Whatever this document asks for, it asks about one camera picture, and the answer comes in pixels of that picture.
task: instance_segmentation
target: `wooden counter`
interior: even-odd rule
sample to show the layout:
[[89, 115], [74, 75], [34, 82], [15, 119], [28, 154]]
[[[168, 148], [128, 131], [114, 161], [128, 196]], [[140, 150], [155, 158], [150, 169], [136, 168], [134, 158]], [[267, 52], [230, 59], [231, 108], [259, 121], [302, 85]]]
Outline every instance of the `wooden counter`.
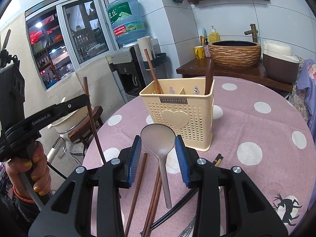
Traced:
[[[177, 73], [182, 74], [184, 78], [205, 76], [207, 59], [194, 59], [187, 64], [177, 68]], [[259, 61], [258, 66], [251, 69], [228, 69], [221, 66], [215, 67], [215, 76], [228, 76], [249, 80], [267, 87], [277, 88], [279, 90], [292, 92], [293, 86], [274, 81], [267, 77], [263, 62]]]

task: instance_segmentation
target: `wooden stool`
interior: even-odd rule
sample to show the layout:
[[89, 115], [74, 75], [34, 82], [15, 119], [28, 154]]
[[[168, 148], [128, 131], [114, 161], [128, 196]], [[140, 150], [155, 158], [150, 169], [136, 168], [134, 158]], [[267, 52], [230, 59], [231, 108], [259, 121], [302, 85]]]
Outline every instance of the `wooden stool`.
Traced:
[[[103, 126], [103, 122], [100, 118], [102, 112], [103, 112], [103, 108], [101, 106], [96, 106], [94, 110], [92, 111], [94, 122], [98, 121], [100, 126]], [[86, 137], [83, 137], [89, 130], [90, 130], [90, 134]], [[76, 128], [74, 128], [71, 132], [68, 133], [68, 138], [70, 139], [71, 142], [75, 142], [76, 140], [79, 139], [83, 143], [85, 148], [88, 149], [89, 144], [87, 140], [89, 139], [91, 135], [92, 135], [91, 123], [90, 123], [89, 115], [87, 115], [85, 119]]]

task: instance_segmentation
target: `round table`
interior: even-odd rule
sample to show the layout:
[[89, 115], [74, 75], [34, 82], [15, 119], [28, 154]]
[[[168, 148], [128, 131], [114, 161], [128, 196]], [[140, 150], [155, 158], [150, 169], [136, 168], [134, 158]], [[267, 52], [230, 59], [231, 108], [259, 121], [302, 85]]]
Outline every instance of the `round table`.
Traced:
[[[307, 211], [316, 178], [316, 152], [309, 128], [295, 107], [276, 92], [242, 79], [214, 79], [213, 140], [209, 151], [198, 152], [199, 156], [213, 161], [221, 153], [224, 159], [220, 167], [240, 166], [271, 205], [275, 204], [276, 212], [291, 233]], [[151, 123], [141, 97], [120, 108], [98, 132], [105, 159], [109, 161], [117, 157], [120, 150], [130, 147], [135, 135], [140, 135], [142, 128]], [[142, 148], [144, 152], [148, 152], [145, 147]], [[87, 169], [102, 166], [95, 141], [91, 143], [83, 165]], [[182, 182], [174, 149], [168, 155], [166, 167], [172, 204], [175, 205], [188, 189]], [[157, 168], [156, 157], [148, 152], [129, 236], [139, 236], [143, 230]], [[138, 175], [129, 190], [120, 190], [124, 227], [137, 178]], [[291, 199], [293, 205], [300, 208], [279, 206], [283, 199]], [[178, 237], [194, 218], [196, 203], [197, 196], [152, 231], [151, 237]], [[92, 210], [92, 234], [96, 235], [96, 191]], [[161, 191], [155, 220], [167, 211]], [[225, 209], [221, 206], [221, 234], [224, 233]]]

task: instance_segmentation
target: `jianhao label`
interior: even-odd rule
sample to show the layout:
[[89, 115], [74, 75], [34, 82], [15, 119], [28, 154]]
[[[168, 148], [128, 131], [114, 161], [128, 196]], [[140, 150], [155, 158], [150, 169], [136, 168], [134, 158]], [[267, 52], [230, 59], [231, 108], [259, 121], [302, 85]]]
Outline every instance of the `jianhao label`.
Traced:
[[186, 98], [179, 97], [159, 97], [161, 103], [179, 103], [179, 104], [188, 104]]

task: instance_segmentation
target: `window frame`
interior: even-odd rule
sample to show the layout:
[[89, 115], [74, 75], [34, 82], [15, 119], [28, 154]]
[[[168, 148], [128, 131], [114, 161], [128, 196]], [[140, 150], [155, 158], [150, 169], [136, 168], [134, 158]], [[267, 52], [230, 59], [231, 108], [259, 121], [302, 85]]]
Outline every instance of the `window frame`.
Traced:
[[71, 4], [73, 2], [76, 1], [80, 1], [80, 0], [58, 0], [55, 1], [51, 4], [48, 4], [47, 6], [40, 8], [39, 10], [33, 12], [32, 14], [30, 14], [29, 16], [26, 17], [26, 33], [27, 33], [27, 38], [28, 38], [28, 42], [29, 42], [29, 46], [30, 46], [30, 52], [32, 54], [32, 58], [34, 61], [34, 66], [36, 67], [36, 71], [37, 74], [41, 80], [41, 83], [43, 85], [44, 90], [47, 92], [47, 90], [50, 90], [51, 87], [54, 87], [56, 85], [58, 85], [59, 82], [63, 81], [63, 79], [61, 79], [60, 81], [58, 81], [56, 84], [54, 84], [53, 86], [51, 86], [50, 88], [46, 88], [43, 79], [40, 75], [40, 72], [37, 68], [36, 62], [35, 62], [35, 58], [34, 58], [34, 54], [32, 52], [32, 47], [31, 47], [31, 43], [30, 43], [30, 38], [29, 38], [29, 31], [28, 31], [28, 24], [31, 23], [32, 21], [36, 20], [38, 17], [40, 17], [41, 15], [44, 15], [50, 11], [56, 10], [57, 11], [57, 16], [58, 16], [58, 22], [59, 22], [59, 26], [61, 29], [61, 33], [63, 35], [63, 39], [64, 39], [64, 43], [66, 45], [67, 48], [67, 52], [69, 55], [69, 58], [72, 62], [72, 65], [75, 68], [75, 71], [79, 70], [80, 68], [84, 67], [85, 65], [91, 63], [94, 60], [97, 60], [99, 58], [105, 57], [106, 55], [108, 55], [110, 52], [113, 52], [115, 50], [118, 50], [119, 46], [117, 44], [117, 42], [115, 41], [115, 37], [114, 37], [114, 33], [112, 31], [111, 28], [111, 24], [110, 24], [110, 19], [108, 17], [108, 14], [106, 13], [106, 5], [108, 5], [108, 1], [107, 0], [93, 0], [94, 5], [95, 5], [95, 9], [97, 12], [97, 16], [99, 19], [99, 23], [100, 26], [102, 28], [106, 43], [108, 45], [109, 51], [103, 52], [97, 56], [94, 56], [91, 59], [86, 60], [85, 62], [79, 63], [79, 60], [76, 56], [75, 53], [75, 49], [76, 46], [74, 45], [74, 43], [72, 43], [73, 39], [71, 34], [69, 33], [69, 30], [67, 28], [67, 16], [65, 17], [65, 13], [64, 13], [64, 8], [66, 5]]

